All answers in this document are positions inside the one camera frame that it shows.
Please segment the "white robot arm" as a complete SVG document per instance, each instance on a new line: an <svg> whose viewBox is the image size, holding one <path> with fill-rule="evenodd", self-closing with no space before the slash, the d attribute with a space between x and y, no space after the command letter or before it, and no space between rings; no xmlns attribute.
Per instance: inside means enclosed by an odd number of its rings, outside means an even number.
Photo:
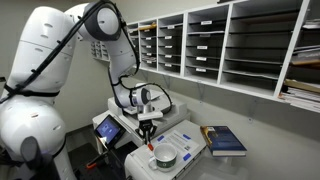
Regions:
<svg viewBox="0 0 320 180"><path fill-rule="evenodd" d="M22 164L21 145L34 138L39 152L52 157L60 180L76 177L65 147L65 123L53 104L67 80L78 40L100 41L106 46L111 58L109 82L119 107L150 103L144 85L128 88L121 82L139 60L115 3L99 0L65 12L47 6L34 9L1 96L1 142L11 159Z"/></svg>

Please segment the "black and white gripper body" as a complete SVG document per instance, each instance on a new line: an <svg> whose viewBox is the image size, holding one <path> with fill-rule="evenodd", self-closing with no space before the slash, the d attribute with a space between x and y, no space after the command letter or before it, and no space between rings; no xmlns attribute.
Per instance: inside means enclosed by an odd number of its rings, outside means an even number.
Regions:
<svg viewBox="0 0 320 180"><path fill-rule="evenodd" d="M141 138L144 138L144 135L148 134L149 138L150 132L152 132L154 135L157 130L157 127L152 123L152 120L162 118L163 113L161 111L155 111L150 103L147 105L138 105L137 112L139 126L136 129L136 133Z"/></svg>

